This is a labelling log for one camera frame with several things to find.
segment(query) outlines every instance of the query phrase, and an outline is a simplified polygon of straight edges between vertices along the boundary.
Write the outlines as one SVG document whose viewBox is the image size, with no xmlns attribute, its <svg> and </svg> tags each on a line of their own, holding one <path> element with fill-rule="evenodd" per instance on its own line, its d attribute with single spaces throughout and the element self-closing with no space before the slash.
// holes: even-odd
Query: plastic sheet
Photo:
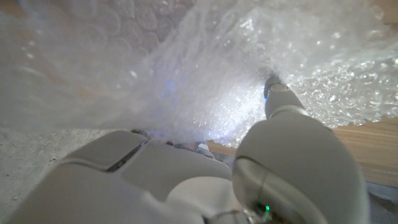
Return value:
<svg viewBox="0 0 398 224">
<path fill-rule="evenodd" d="M 366 1 L 19 2 L 0 14 L 3 125 L 237 146 L 271 72 L 329 127 L 398 115 L 397 34 Z"/>
</svg>

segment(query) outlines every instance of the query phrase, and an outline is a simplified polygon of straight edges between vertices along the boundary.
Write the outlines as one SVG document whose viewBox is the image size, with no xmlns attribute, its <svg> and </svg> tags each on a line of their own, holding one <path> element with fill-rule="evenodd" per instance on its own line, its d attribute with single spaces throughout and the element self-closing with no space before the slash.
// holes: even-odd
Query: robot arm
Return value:
<svg viewBox="0 0 398 224">
<path fill-rule="evenodd" d="M 291 223 L 369 223 L 364 179 L 345 146 L 277 77 L 264 96 L 267 120 L 249 130 L 236 154 L 238 200 Z"/>
</svg>

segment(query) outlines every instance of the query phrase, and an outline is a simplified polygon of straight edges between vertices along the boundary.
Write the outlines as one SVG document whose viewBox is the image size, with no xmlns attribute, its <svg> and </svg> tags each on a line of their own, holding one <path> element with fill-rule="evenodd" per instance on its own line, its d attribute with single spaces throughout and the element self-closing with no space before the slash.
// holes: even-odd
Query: robotic hand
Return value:
<svg viewBox="0 0 398 224">
<path fill-rule="evenodd" d="M 359 166 L 277 77 L 267 120 L 243 139 L 233 171 L 192 151 L 116 131 L 64 158 L 9 223 L 369 223 Z"/>
</svg>

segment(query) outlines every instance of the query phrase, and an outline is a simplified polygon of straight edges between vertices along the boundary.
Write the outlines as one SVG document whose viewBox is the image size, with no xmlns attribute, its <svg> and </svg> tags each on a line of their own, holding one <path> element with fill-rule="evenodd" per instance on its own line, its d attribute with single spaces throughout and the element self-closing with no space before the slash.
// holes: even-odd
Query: wooden surface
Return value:
<svg viewBox="0 0 398 224">
<path fill-rule="evenodd" d="M 398 118 L 333 130 L 362 167 L 365 179 L 398 187 Z M 236 149 L 208 142 L 211 152 L 235 155 Z"/>
<path fill-rule="evenodd" d="M 383 22 L 386 24 L 398 23 L 397 0 L 373 0 L 373 4 L 379 6 L 383 10 Z"/>
</svg>

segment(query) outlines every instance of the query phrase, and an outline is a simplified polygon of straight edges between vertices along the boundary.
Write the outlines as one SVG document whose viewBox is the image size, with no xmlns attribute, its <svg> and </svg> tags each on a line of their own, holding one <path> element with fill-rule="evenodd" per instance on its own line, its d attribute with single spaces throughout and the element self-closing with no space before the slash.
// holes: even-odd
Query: gray fabric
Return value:
<svg viewBox="0 0 398 224">
<path fill-rule="evenodd" d="M 398 223 L 398 188 L 367 182 L 371 223 Z"/>
</svg>

